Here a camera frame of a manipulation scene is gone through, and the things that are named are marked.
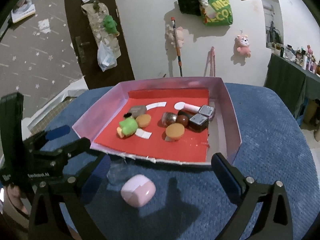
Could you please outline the green orange duck toy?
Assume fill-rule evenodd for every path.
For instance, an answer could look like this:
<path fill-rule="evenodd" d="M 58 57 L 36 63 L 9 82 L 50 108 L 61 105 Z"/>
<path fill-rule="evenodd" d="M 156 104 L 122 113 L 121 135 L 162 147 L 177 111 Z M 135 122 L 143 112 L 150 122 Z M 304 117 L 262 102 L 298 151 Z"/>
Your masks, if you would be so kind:
<path fill-rule="evenodd" d="M 119 122 L 116 131 L 120 138 L 129 137 L 135 134 L 138 129 L 138 124 L 134 118 L 126 118 Z"/>

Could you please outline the tan round makeup sponge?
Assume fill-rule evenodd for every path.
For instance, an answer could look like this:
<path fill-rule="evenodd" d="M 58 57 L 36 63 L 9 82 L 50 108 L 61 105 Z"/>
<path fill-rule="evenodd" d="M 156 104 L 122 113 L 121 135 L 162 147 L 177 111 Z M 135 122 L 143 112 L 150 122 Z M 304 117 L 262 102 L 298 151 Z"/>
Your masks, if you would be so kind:
<path fill-rule="evenodd" d="M 151 115 L 149 114 L 142 114 L 136 117 L 136 122 L 139 128 L 146 128 L 149 126 L 151 122 Z"/>

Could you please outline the black cap nail polish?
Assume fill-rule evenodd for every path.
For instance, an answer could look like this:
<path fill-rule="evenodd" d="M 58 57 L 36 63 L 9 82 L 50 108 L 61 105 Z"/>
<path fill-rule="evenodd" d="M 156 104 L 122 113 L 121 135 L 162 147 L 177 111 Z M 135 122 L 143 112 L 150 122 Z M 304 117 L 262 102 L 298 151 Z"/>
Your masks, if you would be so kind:
<path fill-rule="evenodd" d="M 200 133 L 208 128 L 209 119 L 206 116 L 201 115 L 199 113 L 191 114 L 183 110 L 178 111 L 177 115 L 182 115 L 182 114 L 186 115 L 189 118 L 189 122 L 187 126 L 188 129 L 194 132 Z"/>

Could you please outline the tan mushroom shaped sponge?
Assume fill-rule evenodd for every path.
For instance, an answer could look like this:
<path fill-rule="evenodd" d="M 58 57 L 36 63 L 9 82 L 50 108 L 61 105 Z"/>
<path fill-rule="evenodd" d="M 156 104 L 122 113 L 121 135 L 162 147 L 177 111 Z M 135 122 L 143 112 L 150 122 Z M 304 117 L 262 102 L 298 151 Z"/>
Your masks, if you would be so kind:
<path fill-rule="evenodd" d="M 170 124 L 166 129 L 165 129 L 165 139 L 167 141 L 177 141 L 180 140 L 181 137 L 183 137 L 185 133 L 185 127 L 182 124 L 179 123 L 174 123 Z"/>

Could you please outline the dark brown round ball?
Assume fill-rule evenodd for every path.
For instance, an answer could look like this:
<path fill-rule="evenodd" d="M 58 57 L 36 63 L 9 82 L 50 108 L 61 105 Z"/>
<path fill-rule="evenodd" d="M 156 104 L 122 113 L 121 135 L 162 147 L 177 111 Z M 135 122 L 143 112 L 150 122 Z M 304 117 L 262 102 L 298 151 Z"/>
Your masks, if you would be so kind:
<path fill-rule="evenodd" d="M 176 123 L 182 124 L 184 127 L 188 126 L 189 118 L 186 115 L 178 115 L 176 118 Z"/>

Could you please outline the brown eye shadow case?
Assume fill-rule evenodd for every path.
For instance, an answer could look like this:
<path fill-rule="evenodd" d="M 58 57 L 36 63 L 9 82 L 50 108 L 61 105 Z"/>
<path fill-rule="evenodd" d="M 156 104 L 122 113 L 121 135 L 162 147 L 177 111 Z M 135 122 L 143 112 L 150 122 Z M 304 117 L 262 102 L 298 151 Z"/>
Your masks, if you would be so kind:
<path fill-rule="evenodd" d="M 132 106 L 128 112 L 131 113 L 131 116 L 134 119 L 136 119 L 138 116 L 145 114 L 146 111 L 147 111 L 147 108 L 145 105 L 135 105 L 135 106 Z"/>

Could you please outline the pink red cardboard tray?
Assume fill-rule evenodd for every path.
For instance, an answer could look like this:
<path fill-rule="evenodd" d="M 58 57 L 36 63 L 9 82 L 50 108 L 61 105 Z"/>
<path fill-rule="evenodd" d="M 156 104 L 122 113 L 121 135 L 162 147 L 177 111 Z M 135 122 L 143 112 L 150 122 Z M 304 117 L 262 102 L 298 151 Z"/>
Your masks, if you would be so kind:
<path fill-rule="evenodd" d="M 180 124 L 181 133 L 168 137 L 165 113 L 176 115 L 178 103 L 208 105 L 215 115 L 206 125 Z M 128 137 L 120 137 L 125 114 L 146 107 L 150 121 Z M 95 150 L 153 163 L 207 166 L 216 153 L 233 162 L 242 143 L 229 92 L 219 77 L 175 77 L 121 82 L 95 102 L 73 125 Z"/>

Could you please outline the white plastic bag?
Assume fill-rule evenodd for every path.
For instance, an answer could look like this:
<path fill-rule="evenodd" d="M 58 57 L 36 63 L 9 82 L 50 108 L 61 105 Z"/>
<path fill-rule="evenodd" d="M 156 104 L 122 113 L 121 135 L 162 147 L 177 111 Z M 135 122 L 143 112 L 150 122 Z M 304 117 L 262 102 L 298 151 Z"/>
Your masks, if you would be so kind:
<path fill-rule="evenodd" d="M 97 61 L 103 72 L 117 66 L 117 59 L 112 49 L 102 41 L 98 47 Z"/>

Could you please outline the dark brown door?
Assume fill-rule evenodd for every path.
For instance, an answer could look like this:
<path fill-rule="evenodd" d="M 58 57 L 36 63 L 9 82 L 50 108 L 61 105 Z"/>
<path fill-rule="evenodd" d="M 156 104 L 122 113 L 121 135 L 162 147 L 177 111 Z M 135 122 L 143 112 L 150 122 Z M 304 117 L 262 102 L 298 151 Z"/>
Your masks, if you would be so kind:
<path fill-rule="evenodd" d="M 134 80 L 116 0 L 65 0 L 65 10 L 74 51 L 87 87 L 95 89 Z M 119 36 L 105 31 L 103 19 L 106 15 L 116 21 Z M 117 59 L 117 66 L 104 72 L 97 61 L 101 41 L 112 49 Z"/>

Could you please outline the dark green covered table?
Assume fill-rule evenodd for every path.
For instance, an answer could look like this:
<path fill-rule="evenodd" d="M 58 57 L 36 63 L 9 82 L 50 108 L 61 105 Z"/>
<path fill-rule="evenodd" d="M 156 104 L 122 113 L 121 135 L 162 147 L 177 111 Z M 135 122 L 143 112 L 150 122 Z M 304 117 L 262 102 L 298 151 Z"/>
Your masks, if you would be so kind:
<path fill-rule="evenodd" d="M 319 77 L 275 54 L 270 57 L 264 87 L 281 98 L 294 118 L 305 99 L 319 99 Z"/>

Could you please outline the green plush toy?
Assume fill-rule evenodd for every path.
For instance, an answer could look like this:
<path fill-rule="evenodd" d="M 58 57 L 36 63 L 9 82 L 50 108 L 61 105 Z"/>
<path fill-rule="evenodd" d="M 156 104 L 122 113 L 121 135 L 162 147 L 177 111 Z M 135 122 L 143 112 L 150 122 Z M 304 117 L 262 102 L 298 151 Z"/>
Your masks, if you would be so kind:
<path fill-rule="evenodd" d="M 104 17 L 103 27 L 108 34 L 119 36 L 119 31 L 117 31 L 117 23 L 111 15 L 106 15 Z"/>

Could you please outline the light pink plush toy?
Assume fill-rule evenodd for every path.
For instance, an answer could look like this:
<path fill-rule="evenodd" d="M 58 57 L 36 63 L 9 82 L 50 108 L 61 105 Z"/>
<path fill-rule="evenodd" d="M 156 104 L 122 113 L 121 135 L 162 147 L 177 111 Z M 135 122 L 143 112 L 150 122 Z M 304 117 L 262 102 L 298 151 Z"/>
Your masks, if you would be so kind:
<path fill-rule="evenodd" d="M 184 44 L 184 29 L 182 27 L 178 27 L 176 29 L 173 29 L 170 25 L 166 25 L 165 29 L 165 35 L 166 39 L 169 41 L 171 45 L 176 47 L 178 45 L 179 48 L 183 47 Z"/>

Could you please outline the pink plush bear toy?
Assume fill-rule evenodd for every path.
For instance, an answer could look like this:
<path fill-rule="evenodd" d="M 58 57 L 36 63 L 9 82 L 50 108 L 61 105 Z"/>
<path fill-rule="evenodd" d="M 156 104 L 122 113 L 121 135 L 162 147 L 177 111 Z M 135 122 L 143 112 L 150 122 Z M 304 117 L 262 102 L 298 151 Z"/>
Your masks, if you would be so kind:
<path fill-rule="evenodd" d="M 235 38 L 236 51 L 244 57 L 251 57 L 251 50 L 249 48 L 249 40 L 247 35 L 238 35 Z"/>

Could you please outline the green printed bag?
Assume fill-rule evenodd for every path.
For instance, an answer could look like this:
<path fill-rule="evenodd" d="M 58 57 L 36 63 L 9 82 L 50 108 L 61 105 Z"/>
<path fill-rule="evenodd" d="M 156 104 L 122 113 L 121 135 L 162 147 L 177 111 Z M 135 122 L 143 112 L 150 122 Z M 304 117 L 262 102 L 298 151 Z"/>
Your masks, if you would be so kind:
<path fill-rule="evenodd" d="M 233 24 L 233 13 L 229 0 L 199 0 L 204 25 L 229 26 Z"/>

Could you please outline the orange handled mop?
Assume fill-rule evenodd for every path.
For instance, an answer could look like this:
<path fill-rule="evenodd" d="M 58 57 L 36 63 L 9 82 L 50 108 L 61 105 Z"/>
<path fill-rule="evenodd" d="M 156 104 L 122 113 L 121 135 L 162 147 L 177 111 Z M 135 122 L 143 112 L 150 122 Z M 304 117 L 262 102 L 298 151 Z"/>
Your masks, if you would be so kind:
<path fill-rule="evenodd" d="M 175 41 L 175 45 L 176 45 L 176 54 L 177 54 L 177 59 L 178 59 L 178 66 L 179 66 L 179 69 L 180 69 L 180 77 L 183 77 L 181 52 L 180 52 L 180 47 L 179 47 L 179 43 L 178 43 L 176 22 L 175 22 L 175 18 L 174 17 L 171 17 L 171 22 L 172 22 L 172 28 L 173 28 L 173 32 L 174 32 L 173 35 L 174 35 L 174 41 Z"/>

